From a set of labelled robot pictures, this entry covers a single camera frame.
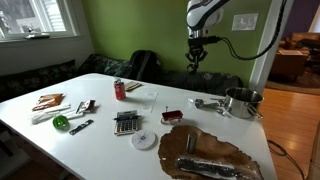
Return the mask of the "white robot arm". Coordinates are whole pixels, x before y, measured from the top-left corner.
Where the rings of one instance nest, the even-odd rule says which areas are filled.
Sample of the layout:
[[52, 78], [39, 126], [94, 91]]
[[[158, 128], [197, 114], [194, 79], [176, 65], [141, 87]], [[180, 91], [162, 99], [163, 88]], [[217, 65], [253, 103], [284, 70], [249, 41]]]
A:
[[203, 46], [216, 43], [218, 37], [208, 36], [208, 28], [218, 24], [223, 17], [223, 6], [230, 0], [189, 0], [187, 5], [187, 29], [189, 52], [186, 57], [197, 66], [207, 52]]

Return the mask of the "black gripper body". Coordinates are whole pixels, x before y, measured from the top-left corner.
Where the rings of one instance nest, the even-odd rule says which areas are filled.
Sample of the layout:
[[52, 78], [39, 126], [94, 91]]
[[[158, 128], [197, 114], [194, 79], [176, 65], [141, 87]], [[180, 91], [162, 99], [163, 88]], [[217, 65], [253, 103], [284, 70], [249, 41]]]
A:
[[199, 37], [188, 40], [189, 52], [193, 54], [201, 54], [204, 45], [217, 43], [221, 38], [218, 36]]

